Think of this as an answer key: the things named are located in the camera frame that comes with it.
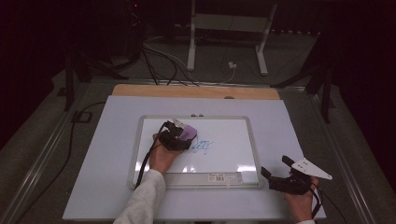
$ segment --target finger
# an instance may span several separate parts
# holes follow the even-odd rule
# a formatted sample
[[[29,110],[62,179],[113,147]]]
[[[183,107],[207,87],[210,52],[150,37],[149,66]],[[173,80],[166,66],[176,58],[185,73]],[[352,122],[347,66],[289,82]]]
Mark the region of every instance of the finger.
[[[317,185],[319,184],[319,180],[315,176],[311,176],[311,188],[316,189]]]

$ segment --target person's arm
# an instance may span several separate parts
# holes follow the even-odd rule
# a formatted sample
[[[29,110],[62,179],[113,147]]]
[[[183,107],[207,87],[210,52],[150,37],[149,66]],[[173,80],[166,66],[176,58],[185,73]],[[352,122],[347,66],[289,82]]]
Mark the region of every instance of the person's arm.
[[[163,175],[156,170],[148,170],[114,223],[151,224],[163,200],[165,188]]]
[[[157,140],[149,157],[150,169],[144,175],[139,187],[134,190],[122,213],[114,221],[115,224],[153,223],[154,215],[165,194],[166,185],[163,175],[179,154],[180,151],[169,151]]]
[[[314,176],[311,176],[311,189],[315,190],[318,185],[318,179]],[[294,221],[297,224],[311,224],[315,223],[312,220],[312,197],[313,194],[311,191],[303,195],[293,195],[285,193],[285,199],[289,204],[289,208],[291,210],[291,214],[293,216]]]

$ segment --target wooden edge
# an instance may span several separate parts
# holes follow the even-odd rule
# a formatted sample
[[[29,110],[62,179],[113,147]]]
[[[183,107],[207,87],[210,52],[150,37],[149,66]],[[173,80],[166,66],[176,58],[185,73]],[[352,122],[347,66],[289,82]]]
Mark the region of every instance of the wooden edge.
[[[112,95],[190,98],[279,100],[275,89],[242,87],[191,87],[119,84]]]

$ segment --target whiteboard frame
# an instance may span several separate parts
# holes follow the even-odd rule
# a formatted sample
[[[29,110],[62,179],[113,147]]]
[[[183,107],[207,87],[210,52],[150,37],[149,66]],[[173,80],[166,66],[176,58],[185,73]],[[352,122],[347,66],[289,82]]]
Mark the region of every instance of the whiteboard frame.
[[[242,119],[246,123],[247,128],[247,136],[250,143],[250,148],[254,160],[254,164],[256,167],[256,176],[257,182],[254,183],[244,183],[242,182],[242,172],[235,173],[167,173],[164,175],[166,187],[169,189],[245,189],[245,188],[262,188],[264,186],[264,179],[260,173],[261,165],[259,163],[255,141],[253,139],[253,134],[250,127],[250,121],[248,117],[245,116],[210,116],[210,117],[189,117],[189,116],[142,116],[139,119],[139,124],[136,132],[136,139],[134,141],[134,150],[132,153],[132,159],[130,164],[130,170],[128,174],[127,185],[129,189],[135,188],[135,175],[137,174],[135,167],[137,163],[137,158],[139,155],[140,148],[140,140],[143,132],[143,125],[145,119],[163,119],[170,120],[172,119]],[[149,169],[149,165],[146,165],[146,169],[144,174]],[[225,182],[210,182],[206,181],[210,175],[223,175],[226,179]]]

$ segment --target metal stand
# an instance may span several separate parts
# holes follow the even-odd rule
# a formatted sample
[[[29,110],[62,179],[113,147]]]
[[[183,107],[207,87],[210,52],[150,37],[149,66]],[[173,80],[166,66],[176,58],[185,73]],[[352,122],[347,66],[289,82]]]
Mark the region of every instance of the metal stand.
[[[268,34],[270,33],[275,12],[276,12],[276,5],[272,5],[270,15],[266,18],[200,14],[200,13],[196,13],[195,11],[195,0],[191,0],[191,36],[190,36],[189,59],[187,60],[187,69],[189,71],[194,70],[195,50],[196,50],[196,45],[195,45],[196,29],[244,31],[244,32],[262,33],[262,42],[256,46],[255,50],[260,67],[260,74],[263,76],[268,75],[268,70],[265,64],[262,51],[264,49]]]

